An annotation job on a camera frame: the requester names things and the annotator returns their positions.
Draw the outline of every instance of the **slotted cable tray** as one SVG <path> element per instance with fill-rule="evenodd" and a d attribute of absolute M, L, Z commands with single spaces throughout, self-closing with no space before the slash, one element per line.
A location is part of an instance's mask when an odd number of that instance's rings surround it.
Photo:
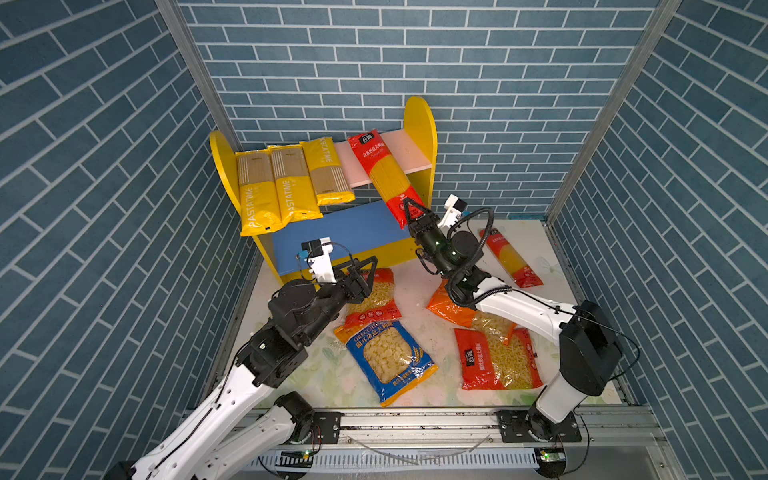
<path fill-rule="evenodd" d="M 510 469 L 510 468 L 538 468 L 534 449 L 509 448 L 492 449 L 484 452 L 457 453 L 456 455 L 441 455 L 439 450 L 421 451 L 416 449 L 383 449 L 382 452 L 390 455 L 405 457 L 414 463 L 380 455 L 368 450 L 330 451 L 320 452 L 313 457 L 312 473 L 355 473 L 355 472 L 401 472 L 407 470 L 433 470 L 438 468 L 451 468 L 459 470 L 469 469 Z M 306 472 L 307 468 L 292 467 L 296 463 L 302 463 L 299 458 L 281 457 L 281 452 L 270 452 L 261 455 L 261 461 L 270 470 L 281 472 Z M 254 459 L 243 468 L 244 472 L 263 471 L 258 459 Z"/>

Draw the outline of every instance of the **black label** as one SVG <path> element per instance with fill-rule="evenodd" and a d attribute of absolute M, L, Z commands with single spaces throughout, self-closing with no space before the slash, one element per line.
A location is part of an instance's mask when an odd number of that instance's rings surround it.
<path fill-rule="evenodd" d="M 467 366 L 475 366 L 475 352 L 471 349 L 464 351 L 464 358 L 466 359 Z"/>

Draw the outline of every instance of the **brick wall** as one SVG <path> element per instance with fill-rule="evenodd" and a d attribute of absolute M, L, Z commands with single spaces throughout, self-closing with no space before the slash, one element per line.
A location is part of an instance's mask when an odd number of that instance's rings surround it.
<path fill-rule="evenodd" d="M 768 466 L 766 25 L 764 0 L 683 0 L 555 224 L 691 478 Z"/>
<path fill-rule="evenodd" d="M 0 2 L 0 478 L 101 478 L 194 406 L 252 240 L 152 0 Z"/>
<path fill-rule="evenodd" d="M 456 192 L 528 217 L 550 204 L 656 3 L 180 2 L 249 148 L 399 129 L 418 94 L 440 142 L 433 203 Z"/>

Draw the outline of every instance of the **brick pattern wallpaper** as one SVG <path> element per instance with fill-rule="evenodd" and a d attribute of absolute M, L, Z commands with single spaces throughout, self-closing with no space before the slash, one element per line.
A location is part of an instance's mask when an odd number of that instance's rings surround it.
<path fill-rule="evenodd" d="M 555 223 L 690 478 L 768 478 L 767 25 L 683 0 Z"/>
<path fill-rule="evenodd" d="M 101 478 L 197 404 L 252 240 L 153 0 L 0 2 L 0 478 Z"/>
<path fill-rule="evenodd" d="M 433 204 L 541 217 L 657 0 L 180 4 L 247 147 L 396 130 L 417 94 L 439 133 Z"/>

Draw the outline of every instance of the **blue pasta package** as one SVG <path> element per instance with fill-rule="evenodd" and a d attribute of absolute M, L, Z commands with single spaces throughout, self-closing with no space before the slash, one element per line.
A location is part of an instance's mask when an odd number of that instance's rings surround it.
<path fill-rule="evenodd" d="M 339 328 L 336 338 L 357 360 L 382 407 L 437 371 L 429 354 L 416 343 L 400 322 L 375 322 Z"/>

